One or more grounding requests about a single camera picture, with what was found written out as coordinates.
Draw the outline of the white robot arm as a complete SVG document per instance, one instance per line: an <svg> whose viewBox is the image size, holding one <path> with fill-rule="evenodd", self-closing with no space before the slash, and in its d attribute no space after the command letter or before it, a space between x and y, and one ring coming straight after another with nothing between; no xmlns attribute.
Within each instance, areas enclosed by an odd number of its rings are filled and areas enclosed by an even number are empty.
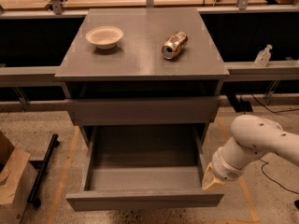
<svg viewBox="0 0 299 224"><path fill-rule="evenodd" d="M236 181L251 162L269 152L299 165L299 135L284 131L273 120L253 115L238 116L231 124L231 135L213 154L202 189L221 189L228 181Z"/></svg>

